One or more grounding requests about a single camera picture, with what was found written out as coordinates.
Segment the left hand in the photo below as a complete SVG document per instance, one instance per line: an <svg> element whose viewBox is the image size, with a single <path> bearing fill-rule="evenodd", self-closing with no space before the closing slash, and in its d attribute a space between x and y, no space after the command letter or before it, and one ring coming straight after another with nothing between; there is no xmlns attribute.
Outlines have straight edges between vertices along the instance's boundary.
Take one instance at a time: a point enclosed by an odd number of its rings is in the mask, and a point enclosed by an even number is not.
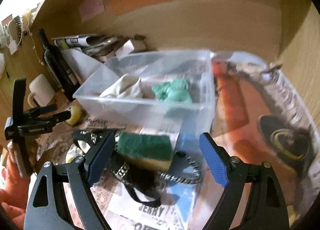
<svg viewBox="0 0 320 230"><path fill-rule="evenodd" d="M20 178L29 177L36 164L37 141L32 137L27 137L23 144L10 141L7 147L11 159L18 168Z"/></svg>

